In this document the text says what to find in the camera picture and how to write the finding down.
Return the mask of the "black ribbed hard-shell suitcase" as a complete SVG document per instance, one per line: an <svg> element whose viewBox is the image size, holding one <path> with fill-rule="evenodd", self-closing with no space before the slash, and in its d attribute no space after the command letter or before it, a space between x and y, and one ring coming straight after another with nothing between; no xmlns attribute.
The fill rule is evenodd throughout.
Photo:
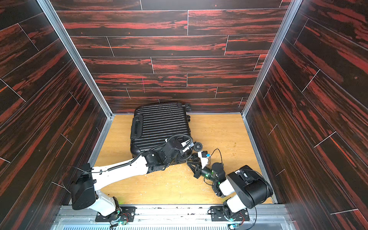
<svg viewBox="0 0 368 230"><path fill-rule="evenodd" d="M151 150L165 143L173 135L189 135L191 111L188 103L168 102L149 104L138 107L134 112L130 134L130 152L136 157L142 152ZM202 151L203 145L194 142L194 148Z"/></svg>

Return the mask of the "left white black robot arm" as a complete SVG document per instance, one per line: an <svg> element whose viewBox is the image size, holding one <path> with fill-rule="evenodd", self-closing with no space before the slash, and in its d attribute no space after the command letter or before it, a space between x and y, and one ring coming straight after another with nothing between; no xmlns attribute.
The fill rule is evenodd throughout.
<svg viewBox="0 0 368 230"><path fill-rule="evenodd" d="M164 171L176 161L184 162L190 158L193 144L191 136L176 134L131 160L100 167L85 164L70 186L72 209L92 209L104 217L117 216L121 212L117 198L104 194L102 188L130 177Z"/></svg>

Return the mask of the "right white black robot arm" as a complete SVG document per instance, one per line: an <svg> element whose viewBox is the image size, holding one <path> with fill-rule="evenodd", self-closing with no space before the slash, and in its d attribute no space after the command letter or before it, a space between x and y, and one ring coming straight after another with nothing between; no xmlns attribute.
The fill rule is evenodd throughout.
<svg viewBox="0 0 368 230"><path fill-rule="evenodd" d="M248 165L240 169L225 173L223 163L210 163L211 155L205 151L194 154L187 161L187 165L195 178L203 177L209 180L216 196L233 197L223 202L220 213L230 219L240 215L242 210L253 209L264 203L273 195L271 185L257 171Z"/></svg>

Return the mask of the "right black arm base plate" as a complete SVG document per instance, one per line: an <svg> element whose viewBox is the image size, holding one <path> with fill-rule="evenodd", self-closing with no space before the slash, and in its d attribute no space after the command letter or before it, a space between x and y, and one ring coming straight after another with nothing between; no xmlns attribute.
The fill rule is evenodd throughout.
<svg viewBox="0 0 368 230"><path fill-rule="evenodd" d="M214 222L220 221L249 221L249 213L247 208L238 212L232 212L229 208L224 206L211 206L208 210L211 220Z"/></svg>

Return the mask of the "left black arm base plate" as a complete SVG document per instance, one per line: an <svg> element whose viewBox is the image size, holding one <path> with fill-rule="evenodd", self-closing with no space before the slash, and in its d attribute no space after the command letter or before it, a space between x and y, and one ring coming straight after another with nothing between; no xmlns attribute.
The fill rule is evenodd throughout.
<svg viewBox="0 0 368 230"><path fill-rule="evenodd" d="M97 213L95 218L96 222L133 222L136 215L136 207L134 206L120 206L120 210L113 212L108 216L103 216L101 213Z"/></svg>

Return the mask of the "silver aluminium front rail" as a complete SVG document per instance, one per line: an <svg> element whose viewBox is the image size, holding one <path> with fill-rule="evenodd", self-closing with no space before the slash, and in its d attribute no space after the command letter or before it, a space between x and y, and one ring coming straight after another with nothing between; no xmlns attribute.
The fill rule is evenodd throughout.
<svg viewBox="0 0 368 230"><path fill-rule="evenodd" d="M219 218L211 205L135 205L129 222L97 222L91 209L73 210L63 206L56 216L53 230L294 230L295 222L284 205L258 205L233 221Z"/></svg>

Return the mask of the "left aluminium corner post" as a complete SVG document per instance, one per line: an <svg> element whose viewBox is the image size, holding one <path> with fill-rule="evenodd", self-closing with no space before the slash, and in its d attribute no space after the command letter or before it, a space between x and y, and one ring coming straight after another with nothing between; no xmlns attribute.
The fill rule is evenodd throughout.
<svg viewBox="0 0 368 230"><path fill-rule="evenodd" d="M100 107L102 108L103 112L105 113L108 119L111 119L113 116L113 112L110 109L109 105L107 104L106 100L104 99L100 89L98 88L96 82L94 81L90 71L88 70L86 64L84 63L81 55L77 51L71 37L69 36L66 28L64 27L62 21L60 20L58 14L56 13L54 7L52 6L51 1L46 0L37 0L38 5L40 6L41 10L45 14L46 18L50 22L51 26L55 30L57 36L59 37L60 41L62 42L63 46L69 53L71 59L75 63L76 67L78 68L79 72L81 73L82 77L86 81L88 87L90 88L91 92L97 99Z"/></svg>

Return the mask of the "aluminium corner post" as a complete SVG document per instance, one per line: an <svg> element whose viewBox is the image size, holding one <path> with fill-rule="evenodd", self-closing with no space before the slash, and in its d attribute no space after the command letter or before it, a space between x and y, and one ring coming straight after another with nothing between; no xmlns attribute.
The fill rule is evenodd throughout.
<svg viewBox="0 0 368 230"><path fill-rule="evenodd" d="M298 9L300 7L302 3L302 0L292 0L287 11L286 11L286 14L284 16L284 19L280 25L280 28L278 30L278 32L276 33L276 36L275 36L275 39L274 39L274 42L272 43L271 47L270 47L270 50L264 60L264 63L261 67L261 70L259 72L259 75L257 77L257 80L255 82L255 85L250 93L250 96L248 98L248 101L245 105L245 108L243 109L242 111L242 118L243 118L243 121L245 122L246 121L246 115L248 114L248 111L250 110L251 108L251 105L257 95L257 93L259 92L260 88L261 88L261 85L266 77L266 74L269 70L269 68L271 67L271 64L281 46L281 43L283 42L290 26L291 26L291 23L292 21L294 20L297 12L298 12Z"/></svg>
<svg viewBox="0 0 368 230"><path fill-rule="evenodd" d="M105 113L108 119L111 119L113 116L113 112L110 109L109 105L107 104L106 100L104 99L100 89L98 88L96 82L94 81L90 71L88 70L86 64L84 63L81 55L77 51L71 37L69 36L66 28L64 27L62 21L60 20L58 14L56 13L54 7L52 6L51 1L46 0L37 0L38 5L40 6L41 10L45 14L46 18L50 22L51 26L55 30L57 36L59 37L60 41L62 42L63 46L69 53L71 59L75 63L76 67L78 68L79 72L81 73L82 77L86 81L88 87L90 88L91 92L97 99L100 107L102 108L103 112Z"/></svg>

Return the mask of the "right aluminium corner post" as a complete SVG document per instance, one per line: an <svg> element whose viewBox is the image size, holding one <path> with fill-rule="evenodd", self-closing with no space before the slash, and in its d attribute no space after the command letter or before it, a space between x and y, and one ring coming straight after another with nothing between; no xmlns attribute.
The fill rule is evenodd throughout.
<svg viewBox="0 0 368 230"><path fill-rule="evenodd" d="M257 77L257 80L255 82L255 85L250 93L250 96L248 98L248 101L245 105L245 108L243 109L242 111L242 118L243 118L243 121L245 122L246 121L246 115L248 114L248 111L250 110L251 108L251 105L257 95L257 93L259 92L260 88L261 88L261 85L266 77L266 74L269 70L269 68L271 67L271 64L281 46L281 43L283 42L290 26L291 26L291 23L292 21L294 20L297 12L298 12L298 9L300 7L302 3L302 0L292 0L287 11L286 11L286 14L284 16L284 19L280 25L280 28L278 30L278 32L276 33L276 36L275 36L275 39L274 39L274 42L272 43L271 47L270 47L270 50L264 60L264 63L261 67L261 70L259 72L259 75Z"/></svg>

